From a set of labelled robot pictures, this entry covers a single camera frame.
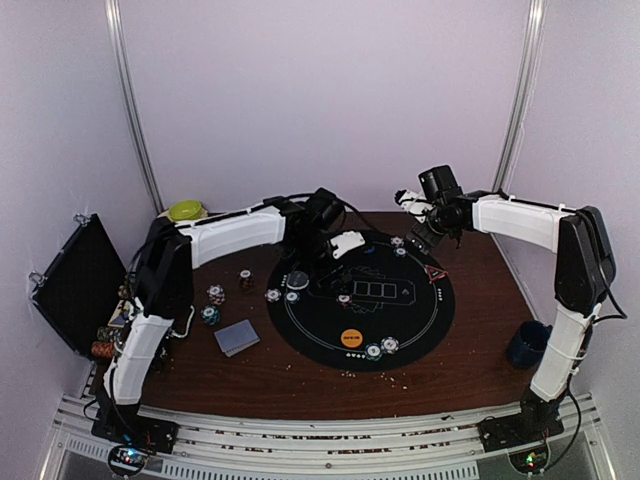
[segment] orange circle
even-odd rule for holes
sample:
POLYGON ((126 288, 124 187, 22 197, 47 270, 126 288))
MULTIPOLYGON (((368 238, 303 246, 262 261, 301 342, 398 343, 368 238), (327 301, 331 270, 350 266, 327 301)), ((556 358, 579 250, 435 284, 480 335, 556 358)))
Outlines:
POLYGON ((342 340, 342 344, 345 347, 358 348, 362 345, 362 334, 358 330, 350 328, 349 330, 342 332, 340 340, 342 340))

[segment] black poker mat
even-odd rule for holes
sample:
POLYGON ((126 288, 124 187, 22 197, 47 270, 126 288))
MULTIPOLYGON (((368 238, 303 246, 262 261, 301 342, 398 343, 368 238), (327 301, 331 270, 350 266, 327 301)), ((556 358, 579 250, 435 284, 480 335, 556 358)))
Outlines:
POLYGON ((293 348, 323 365, 354 372, 402 367, 425 356, 445 338, 455 312, 453 286, 431 256, 407 242, 402 246, 407 254, 398 257, 390 235, 361 233, 366 244, 340 259, 344 271, 352 276, 347 285, 351 304, 343 306, 336 295, 321 292, 313 282, 298 291, 296 303, 287 301, 288 275, 305 271, 294 254, 281 259, 271 274, 268 288, 279 290, 282 296, 267 302, 269 315, 293 348), (355 340, 352 331, 357 332, 355 340), (377 360, 367 358, 367 346, 380 345, 389 337, 397 340, 395 353, 383 353, 377 360))

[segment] dark blue cup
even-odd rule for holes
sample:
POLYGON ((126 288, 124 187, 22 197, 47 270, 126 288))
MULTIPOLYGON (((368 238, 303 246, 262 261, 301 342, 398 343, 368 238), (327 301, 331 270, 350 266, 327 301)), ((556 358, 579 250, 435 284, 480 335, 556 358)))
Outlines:
POLYGON ((524 322, 509 342, 507 360, 521 370, 533 367, 542 360, 550 335, 550 325, 535 320, 524 322))

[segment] poker table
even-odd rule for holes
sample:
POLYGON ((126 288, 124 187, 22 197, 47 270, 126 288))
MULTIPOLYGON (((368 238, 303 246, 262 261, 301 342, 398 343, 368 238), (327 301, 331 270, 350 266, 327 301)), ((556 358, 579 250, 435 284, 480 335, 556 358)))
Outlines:
MULTIPOLYGON (((238 252, 195 270, 198 312, 209 303, 209 286, 224 287, 221 321, 211 327, 198 316, 187 339, 172 340, 171 359, 148 375, 142 403, 234 417, 337 420, 517 401, 533 372, 513 369, 504 350, 531 312, 493 238, 465 232, 459 249, 443 240, 431 257, 411 248, 397 256, 391 238, 403 237, 412 219, 366 215, 388 235, 365 233, 367 248, 345 255, 352 275, 346 304, 310 288, 298 291, 297 303, 287 303, 287 278, 297 266, 278 246, 238 252), (243 269, 253 273, 249 291, 238 283, 243 269), (265 293, 274 288, 282 297, 269 303, 265 293), (244 319, 261 340, 226 357, 214 332, 244 319), (389 338, 395 346, 367 358, 367 346, 384 350, 389 338)), ((364 228, 354 217, 346 227, 364 228)), ((177 321, 178 330, 185 320, 177 321)))

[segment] white wall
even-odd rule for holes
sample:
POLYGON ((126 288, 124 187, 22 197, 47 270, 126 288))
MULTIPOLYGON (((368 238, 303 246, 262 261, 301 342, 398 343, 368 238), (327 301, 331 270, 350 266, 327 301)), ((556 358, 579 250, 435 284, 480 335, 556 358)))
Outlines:
MULTIPOLYGON (((510 193, 599 207, 631 319, 597 328, 576 386, 594 393, 623 478, 637 479, 640 450, 640 4, 549 2, 540 71, 510 193)), ((502 240, 541 320, 553 316, 555 260, 502 240)))
POLYGON ((323 185, 363 209, 443 163, 489 188, 529 2, 137 0, 122 19, 166 204, 323 185))
POLYGON ((126 125, 104 2, 0 0, 0 477, 34 478, 63 392, 88 362, 28 301, 73 232, 100 214, 123 258, 152 215, 126 125))

